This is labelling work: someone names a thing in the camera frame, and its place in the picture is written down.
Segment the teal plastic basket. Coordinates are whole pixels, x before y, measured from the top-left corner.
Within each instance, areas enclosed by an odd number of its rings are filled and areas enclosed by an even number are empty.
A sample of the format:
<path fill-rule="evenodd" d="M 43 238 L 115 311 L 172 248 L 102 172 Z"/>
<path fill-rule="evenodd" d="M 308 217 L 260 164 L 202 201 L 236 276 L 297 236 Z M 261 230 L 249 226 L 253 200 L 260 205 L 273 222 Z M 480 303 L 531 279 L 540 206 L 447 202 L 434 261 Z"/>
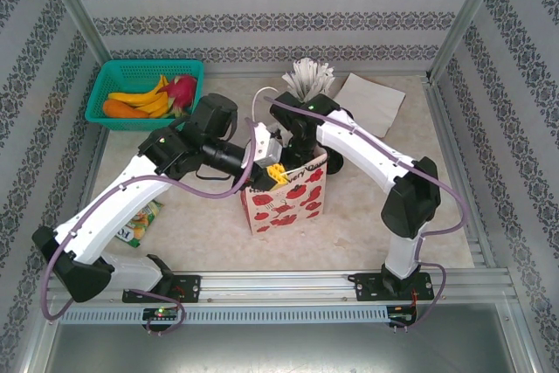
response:
<path fill-rule="evenodd" d="M 195 59 L 117 59 L 101 67 L 87 103 L 85 117 L 113 131 L 153 131 L 167 126 L 171 118 L 125 119 L 105 115 L 102 107 L 113 92 L 142 94 L 153 89 L 160 77 L 189 75 L 197 80 L 196 93 L 190 107 L 191 113 L 202 97 L 204 65 Z"/>

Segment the aluminium side rail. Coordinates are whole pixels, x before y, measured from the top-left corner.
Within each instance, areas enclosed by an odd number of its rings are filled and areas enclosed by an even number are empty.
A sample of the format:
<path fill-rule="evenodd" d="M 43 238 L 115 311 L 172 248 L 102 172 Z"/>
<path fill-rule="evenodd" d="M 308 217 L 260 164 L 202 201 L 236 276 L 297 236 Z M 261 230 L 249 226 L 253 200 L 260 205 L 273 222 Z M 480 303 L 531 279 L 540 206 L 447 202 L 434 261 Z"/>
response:
<path fill-rule="evenodd" d="M 450 182 L 466 204 L 468 219 L 464 228 L 474 266 L 476 268 L 496 268 L 498 265 L 494 260 L 467 178 L 466 168 L 461 159 L 459 145 L 455 140 L 452 125 L 438 87 L 432 84 L 427 77 L 422 78 L 422 86 Z"/>
<path fill-rule="evenodd" d="M 87 121 L 82 121 L 72 131 L 73 166 L 64 203 L 60 209 L 59 222 L 73 217 L 89 203 L 107 136 L 106 128 Z"/>

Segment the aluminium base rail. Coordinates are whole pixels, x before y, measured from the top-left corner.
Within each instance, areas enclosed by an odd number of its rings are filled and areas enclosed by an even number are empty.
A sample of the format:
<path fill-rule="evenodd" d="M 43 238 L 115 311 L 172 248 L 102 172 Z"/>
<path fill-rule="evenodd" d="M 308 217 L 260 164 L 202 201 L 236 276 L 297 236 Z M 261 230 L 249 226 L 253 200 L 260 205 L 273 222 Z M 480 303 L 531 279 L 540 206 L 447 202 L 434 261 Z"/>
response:
<path fill-rule="evenodd" d="M 429 271 L 441 304 L 499 303 L 518 294 L 504 268 Z M 356 302 L 356 285 L 344 271 L 202 272 L 195 291 L 201 305 L 295 305 Z"/>

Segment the white paper stirrer bundle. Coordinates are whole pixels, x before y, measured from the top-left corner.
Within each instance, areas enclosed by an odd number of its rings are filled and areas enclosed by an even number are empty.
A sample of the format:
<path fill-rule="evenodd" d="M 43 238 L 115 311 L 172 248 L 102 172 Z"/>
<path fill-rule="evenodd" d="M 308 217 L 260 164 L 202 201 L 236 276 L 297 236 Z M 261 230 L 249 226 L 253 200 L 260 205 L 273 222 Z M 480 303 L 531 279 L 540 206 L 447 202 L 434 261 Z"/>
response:
<path fill-rule="evenodd" d="M 328 63 L 303 58 L 294 61 L 293 70 L 285 73 L 282 79 L 287 83 L 288 92 L 305 102 L 317 94 L 328 95 L 335 81 L 334 68 Z"/>

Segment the red printed paper gift bag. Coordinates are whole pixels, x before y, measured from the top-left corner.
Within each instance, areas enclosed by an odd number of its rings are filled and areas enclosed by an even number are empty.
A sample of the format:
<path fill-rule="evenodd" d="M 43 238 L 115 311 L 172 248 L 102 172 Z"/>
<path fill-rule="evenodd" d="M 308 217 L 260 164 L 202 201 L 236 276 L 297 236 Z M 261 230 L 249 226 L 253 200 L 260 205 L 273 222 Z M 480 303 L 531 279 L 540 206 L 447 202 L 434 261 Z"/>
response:
<path fill-rule="evenodd" d="M 267 126 L 284 148 L 292 135 L 279 123 Z M 240 193 L 240 201 L 252 234 L 260 234 L 322 213 L 327 177 L 327 151 L 317 144 L 312 160 L 282 160 L 288 181 L 274 190 L 262 190 L 261 179 L 250 181 Z M 266 168 L 260 168 L 263 175 Z"/>

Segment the pink dragon fruit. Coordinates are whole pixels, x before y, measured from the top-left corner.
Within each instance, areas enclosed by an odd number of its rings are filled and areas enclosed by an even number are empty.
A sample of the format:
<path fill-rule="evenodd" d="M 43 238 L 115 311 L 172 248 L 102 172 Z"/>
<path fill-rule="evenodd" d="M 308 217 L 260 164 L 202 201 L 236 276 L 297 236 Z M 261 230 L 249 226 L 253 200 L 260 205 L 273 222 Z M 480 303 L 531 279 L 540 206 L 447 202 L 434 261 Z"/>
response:
<path fill-rule="evenodd" d="M 175 76 L 167 86 L 157 92 L 168 95 L 169 113 L 175 118 L 183 116 L 192 106 L 197 90 L 197 79 L 190 75 Z"/>

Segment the orange carrot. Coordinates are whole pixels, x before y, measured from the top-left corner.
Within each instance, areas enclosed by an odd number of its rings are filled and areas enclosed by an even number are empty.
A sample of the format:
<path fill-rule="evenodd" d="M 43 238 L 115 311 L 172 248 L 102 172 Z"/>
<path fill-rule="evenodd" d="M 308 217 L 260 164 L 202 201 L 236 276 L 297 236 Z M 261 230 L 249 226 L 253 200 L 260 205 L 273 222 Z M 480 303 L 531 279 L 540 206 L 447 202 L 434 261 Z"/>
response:
<path fill-rule="evenodd" d="M 106 117 L 115 119 L 147 119 L 148 113 L 118 100 L 106 100 L 102 107 Z"/>

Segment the aluminium frame post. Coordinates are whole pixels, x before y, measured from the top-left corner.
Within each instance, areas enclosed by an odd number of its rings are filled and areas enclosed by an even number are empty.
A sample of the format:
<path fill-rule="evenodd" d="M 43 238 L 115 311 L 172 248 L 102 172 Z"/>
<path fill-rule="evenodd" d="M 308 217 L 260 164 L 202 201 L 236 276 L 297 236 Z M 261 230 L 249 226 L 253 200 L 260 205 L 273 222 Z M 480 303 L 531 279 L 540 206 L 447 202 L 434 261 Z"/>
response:
<path fill-rule="evenodd" d="M 102 36 L 81 0 L 62 0 L 73 22 L 91 49 L 97 63 L 102 66 L 112 59 Z"/>
<path fill-rule="evenodd" d="M 453 21 L 448 34 L 445 36 L 445 39 L 438 50 L 430 70 L 426 74 L 431 85 L 440 79 L 453 53 L 457 49 L 460 40 L 470 23 L 473 21 L 482 3 L 483 0 L 465 0 L 462 4 L 459 13 Z"/>

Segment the aluminium back rail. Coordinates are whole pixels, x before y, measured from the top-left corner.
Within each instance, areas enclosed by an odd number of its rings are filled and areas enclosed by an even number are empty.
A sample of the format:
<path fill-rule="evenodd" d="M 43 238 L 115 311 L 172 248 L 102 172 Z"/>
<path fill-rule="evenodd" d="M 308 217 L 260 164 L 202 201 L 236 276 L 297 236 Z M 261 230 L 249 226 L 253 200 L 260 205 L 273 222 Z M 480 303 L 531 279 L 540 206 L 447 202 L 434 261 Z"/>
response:
<path fill-rule="evenodd" d="M 204 77 L 217 78 L 217 79 L 227 79 L 227 78 L 275 78 L 283 76 L 286 71 L 263 71 L 263 72 L 204 72 Z M 390 70 L 361 70 L 361 71 L 335 71 L 334 76 L 336 78 L 341 78 L 349 76 L 351 73 L 357 74 L 364 78 L 375 78 L 375 77 L 408 77 L 417 76 L 423 80 L 429 80 L 429 73 L 427 71 L 390 71 Z"/>

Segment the green yellow snack packet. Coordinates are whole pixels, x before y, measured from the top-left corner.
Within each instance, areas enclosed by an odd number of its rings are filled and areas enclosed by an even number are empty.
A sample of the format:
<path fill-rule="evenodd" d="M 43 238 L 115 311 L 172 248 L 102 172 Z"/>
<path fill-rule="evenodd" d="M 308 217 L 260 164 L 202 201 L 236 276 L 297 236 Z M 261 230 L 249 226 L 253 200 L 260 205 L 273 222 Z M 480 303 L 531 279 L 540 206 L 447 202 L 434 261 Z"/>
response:
<path fill-rule="evenodd" d="M 150 201 L 117 231 L 115 237 L 134 248 L 139 247 L 147 229 L 163 207 L 164 205 L 156 200 Z"/>

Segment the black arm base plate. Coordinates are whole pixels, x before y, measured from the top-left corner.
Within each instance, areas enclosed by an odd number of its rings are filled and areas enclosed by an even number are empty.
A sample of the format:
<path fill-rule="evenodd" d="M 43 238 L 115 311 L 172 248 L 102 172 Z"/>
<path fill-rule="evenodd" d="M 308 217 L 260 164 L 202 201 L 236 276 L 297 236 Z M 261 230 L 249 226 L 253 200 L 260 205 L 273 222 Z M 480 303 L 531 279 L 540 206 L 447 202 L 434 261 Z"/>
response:
<path fill-rule="evenodd" d="M 415 273 L 405 280 L 382 273 L 355 273 L 347 280 L 355 286 L 358 301 L 412 300 L 413 296 L 419 301 L 434 299 L 429 273 Z"/>
<path fill-rule="evenodd" d="M 201 277 L 199 275 L 173 275 L 161 279 L 148 291 L 152 294 L 161 295 L 181 303 L 197 303 L 201 288 Z M 122 293 L 124 303 L 153 303 L 163 302 L 161 298 L 148 297 L 131 290 Z"/>

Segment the yellow banana bunch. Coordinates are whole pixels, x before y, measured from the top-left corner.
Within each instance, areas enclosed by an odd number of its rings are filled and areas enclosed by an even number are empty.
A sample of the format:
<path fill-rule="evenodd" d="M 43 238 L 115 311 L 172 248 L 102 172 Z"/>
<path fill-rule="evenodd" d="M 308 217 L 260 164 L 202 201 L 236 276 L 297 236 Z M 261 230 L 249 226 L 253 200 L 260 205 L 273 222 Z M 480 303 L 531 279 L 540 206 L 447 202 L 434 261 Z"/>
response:
<path fill-rule="evenodd" d="M 169 111 L 168 95 L 157 91 L 167 85 L 167 78 L 161 75 L 156 86 L 146 93 L 114 92 L 108 95 L 107 100 L 118 100 L 144 111 L 148 113 L 148 119 L 161 118 Z"/>

